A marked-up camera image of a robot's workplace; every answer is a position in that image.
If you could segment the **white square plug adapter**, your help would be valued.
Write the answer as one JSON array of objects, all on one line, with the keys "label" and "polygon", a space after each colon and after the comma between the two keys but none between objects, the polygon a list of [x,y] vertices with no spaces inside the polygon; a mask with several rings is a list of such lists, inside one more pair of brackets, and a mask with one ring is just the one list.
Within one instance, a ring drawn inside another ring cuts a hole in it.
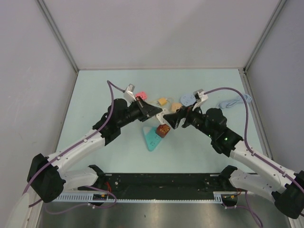
[{"label": "white square plug adapter", "polygon": [[170,114],[171,112],[167,108],[163,108],[163,110],[156,114],[156,119],[159,121],[160,124],[166,124],[167,121],[164,119],[164,115]]}]

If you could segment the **dark red cube socket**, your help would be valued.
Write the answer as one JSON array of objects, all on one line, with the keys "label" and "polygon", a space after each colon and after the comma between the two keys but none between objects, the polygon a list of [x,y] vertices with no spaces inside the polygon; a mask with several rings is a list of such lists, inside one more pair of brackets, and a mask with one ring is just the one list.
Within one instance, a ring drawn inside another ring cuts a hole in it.
[{"label": "dark red cube socket", "polygon": [[168,126],[167,124],[161,124],[156,128],[156,134],[159,137],[164,138],[170,130],[171,130],[170,126]]}]

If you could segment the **teal triangular power strip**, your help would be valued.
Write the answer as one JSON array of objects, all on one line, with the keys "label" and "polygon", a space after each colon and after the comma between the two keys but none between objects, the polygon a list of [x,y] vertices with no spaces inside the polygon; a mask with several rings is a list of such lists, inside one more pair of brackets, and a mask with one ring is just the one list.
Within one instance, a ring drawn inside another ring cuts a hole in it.
[{"label": "teal triangular power strip", "polygon": [[156,127],[143,127],[142,132],[146,142],[148,151],[152,152],[156,149],[159,143],[162,141],[162,138],[156,133]]}]

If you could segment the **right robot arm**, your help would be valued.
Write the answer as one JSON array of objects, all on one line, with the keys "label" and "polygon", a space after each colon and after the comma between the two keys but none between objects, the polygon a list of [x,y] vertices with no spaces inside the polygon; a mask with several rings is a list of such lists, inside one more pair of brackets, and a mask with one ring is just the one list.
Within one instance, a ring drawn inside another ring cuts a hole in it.
[{"label": "right robot arm", "polygon": [[240,135],[227,127],[227,119],[218,108],[202,114],[198,109],[181,108],[163,117],[173,128],[184,119],[183,128],[193,126],[211,139],[213,149],[232,158],[254,174],[247,174],[236,167],[227,166],[219,178],[223,190],[233,187],[248,190],[270,202],[285,216],[297,219],[304,212],[304,172],[295,172],[279,165],[254,150]]}]

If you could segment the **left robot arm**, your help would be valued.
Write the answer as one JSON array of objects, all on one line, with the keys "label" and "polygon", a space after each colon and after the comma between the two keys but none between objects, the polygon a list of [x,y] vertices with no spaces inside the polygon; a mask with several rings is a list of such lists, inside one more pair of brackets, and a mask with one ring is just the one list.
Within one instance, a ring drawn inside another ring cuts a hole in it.
[{"label": "left robot arm", "polygon": [[90,153],[101,149],[121,134],[121,128],[138,120],[144,122],[161,113],[160,107],[153,106],[140,97],[131,104],[117,98],[108,111],[92,129],[70,148],[48,156],[41,153],[31,162],[27,182],[44,203],[55,200],[65,189],[68,180],[65,173]]}]

